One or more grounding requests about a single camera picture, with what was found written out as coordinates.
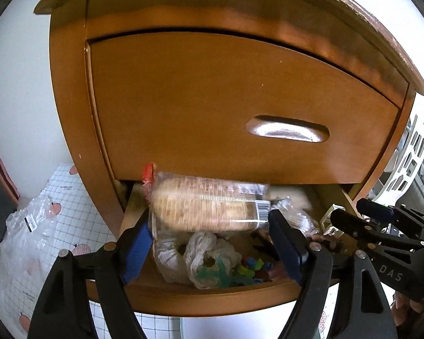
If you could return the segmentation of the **person's right hand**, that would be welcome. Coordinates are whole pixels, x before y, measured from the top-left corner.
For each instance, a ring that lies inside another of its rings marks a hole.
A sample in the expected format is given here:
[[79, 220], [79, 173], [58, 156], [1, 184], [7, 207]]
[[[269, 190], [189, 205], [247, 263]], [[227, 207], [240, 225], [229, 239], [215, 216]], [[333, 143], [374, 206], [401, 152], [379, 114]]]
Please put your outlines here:
[[395, 292], [391, 305], [398, 338], [424, 338], [424, 301]]

